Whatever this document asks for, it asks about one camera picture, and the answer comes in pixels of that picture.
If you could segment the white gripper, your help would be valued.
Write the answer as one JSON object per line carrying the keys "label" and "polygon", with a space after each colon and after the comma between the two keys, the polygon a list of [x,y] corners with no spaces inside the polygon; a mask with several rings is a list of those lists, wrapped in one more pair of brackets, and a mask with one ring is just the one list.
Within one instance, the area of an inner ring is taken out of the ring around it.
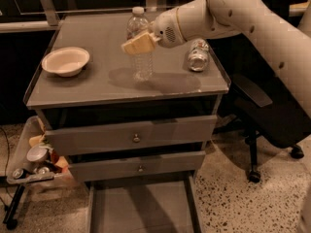
{"label": "white gripper", "polygon": [[184,39],[178,21],[178,8],[165,11],[155,18],[153,32],[144,31],[121,45],[124,53],[129,55],[151,52],[157,42],[164,48],[175,48],[182,45]]}

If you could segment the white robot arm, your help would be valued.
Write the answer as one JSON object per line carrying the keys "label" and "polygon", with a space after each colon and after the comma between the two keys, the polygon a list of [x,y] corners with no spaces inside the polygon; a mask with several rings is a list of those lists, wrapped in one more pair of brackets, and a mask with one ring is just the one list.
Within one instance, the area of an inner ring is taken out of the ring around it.
{"label": "white robot arm", "polygon": [[233,73],[225,105],[245,123],[250,143],[258,134],[278,148],[296,145],[311,131],[311,38],[271,11],[262,0],[194,0],[166,11],[121,45],[135,55],[157,45],[175,48],[190,40],[242,34],[271,74],[259,83]]}

